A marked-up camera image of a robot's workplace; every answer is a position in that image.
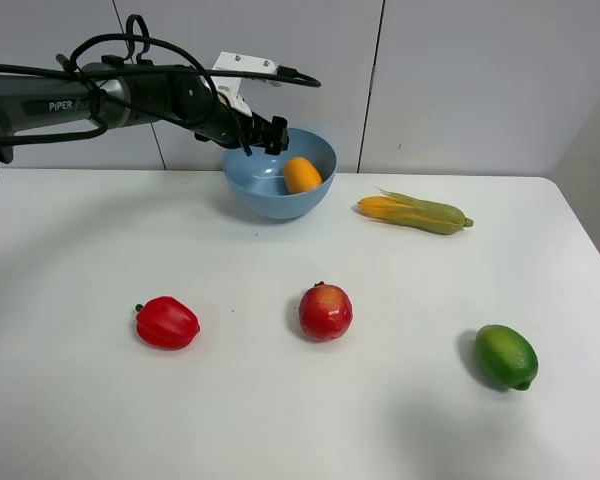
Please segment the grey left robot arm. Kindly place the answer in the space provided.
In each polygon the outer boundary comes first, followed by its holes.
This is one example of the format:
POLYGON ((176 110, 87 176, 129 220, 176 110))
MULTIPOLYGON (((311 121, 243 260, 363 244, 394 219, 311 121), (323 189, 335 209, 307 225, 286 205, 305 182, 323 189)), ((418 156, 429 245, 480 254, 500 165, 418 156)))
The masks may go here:
POLYGON ((89 140, 114 129, 165 121, 201 141, 278 155, 287 122, 242 113, 203 72, 186 66, 90 64, 74 72, 0 71, 0 164, 17 146, 89 140))

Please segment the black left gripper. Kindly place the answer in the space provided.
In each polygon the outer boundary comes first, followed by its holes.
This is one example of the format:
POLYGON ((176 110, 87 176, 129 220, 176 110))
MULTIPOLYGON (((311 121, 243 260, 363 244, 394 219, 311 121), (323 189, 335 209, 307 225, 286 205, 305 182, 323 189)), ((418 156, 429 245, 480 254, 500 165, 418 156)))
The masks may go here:
POLYGON ((280 155, 288 149, 287 126, 283 117, 273 116, 267 121, 256 113, 248 116, 220 103, 193 133, 199 141, 212 141, 226 149, 242 148, 247 157, 253 155, 251 147, 264 147, 266 154, 280 155))

